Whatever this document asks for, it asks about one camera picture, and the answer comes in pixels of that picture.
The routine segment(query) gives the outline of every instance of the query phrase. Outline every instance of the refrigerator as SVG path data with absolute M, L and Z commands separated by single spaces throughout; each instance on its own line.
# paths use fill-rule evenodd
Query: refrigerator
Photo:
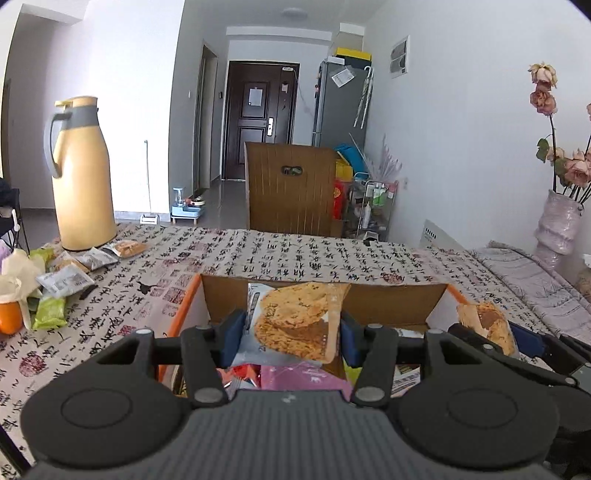
M 349 67 L 355 77 L 338 87 L 332 77 L 343 70 L 343 67 L 343 65 L 326 61 L 320 65 L 312 146 L 334 148 L 342 143 L 351 145 L 353 144 L 349 136 L 351 133 L 363 151 L 367 129 L 367 120 L 365 127 L 361 128 L 363 108 L 359 114 L 357 127 L 353 127 L 353 124 L 368 72 L 364 69 Z

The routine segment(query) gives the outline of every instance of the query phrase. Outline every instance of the green snack bag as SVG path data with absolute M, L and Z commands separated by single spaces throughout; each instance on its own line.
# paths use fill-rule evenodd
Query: green snack bag
M 67 325 L 65 310 L 66 299 L 43 297 L 37 306 L 31 330 L 53 330 Z
M 36 248 L 35 250 L 31 250 L 29 258 L 34 257 L 35 255 L 41 257 L 46 266 L 48 262 L 53 260 L 56 256 L 52 248 Z

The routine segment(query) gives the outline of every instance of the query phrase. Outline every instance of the dark wooden door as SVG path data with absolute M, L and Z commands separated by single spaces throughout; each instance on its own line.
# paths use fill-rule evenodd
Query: dark wooden door
M 224 178 L 245 179 L 244 143 L 290 143 L 297 64 L 231 61 Z

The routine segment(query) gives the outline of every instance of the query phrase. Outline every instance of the ceiling light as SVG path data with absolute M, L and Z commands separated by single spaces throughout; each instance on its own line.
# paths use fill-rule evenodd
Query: ceiling light
M 291 20 L 305 20 L 308 18 L 308 12 L 303 8 L 289 7 L 281 12 L 284 17 L 290 18 Z

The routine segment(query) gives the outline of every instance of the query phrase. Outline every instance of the yellow thermos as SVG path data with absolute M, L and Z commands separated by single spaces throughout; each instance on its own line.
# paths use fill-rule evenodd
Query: yellow thermos
M 99 127 L 97 99 L 75 97 L 56 102 L 63 107 L 48 122 L 45 156 L 53 176 L 57 224 L 66 250 L 87 250 L 116 234 L 109 152 Z M 52 152 L 55 122 L 61 131 Z

